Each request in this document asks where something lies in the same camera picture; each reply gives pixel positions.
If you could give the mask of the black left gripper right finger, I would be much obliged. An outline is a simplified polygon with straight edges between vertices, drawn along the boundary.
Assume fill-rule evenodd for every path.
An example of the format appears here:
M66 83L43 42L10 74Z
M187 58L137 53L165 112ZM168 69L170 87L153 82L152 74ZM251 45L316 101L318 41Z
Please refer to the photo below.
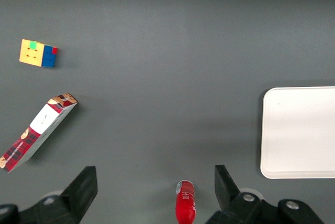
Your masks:
M306 203L282 199L273 206L252 192L241 192L224 165L215 166L220 210L207 223L323 223Z

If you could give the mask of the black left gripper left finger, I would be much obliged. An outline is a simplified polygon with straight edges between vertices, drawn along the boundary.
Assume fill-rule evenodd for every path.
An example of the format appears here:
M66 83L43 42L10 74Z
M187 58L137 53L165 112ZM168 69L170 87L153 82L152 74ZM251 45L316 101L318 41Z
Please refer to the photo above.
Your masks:
M46 196L23 211L15 204L1 205L1 223L80 223L97 192L96 167L87 166L59 195Z

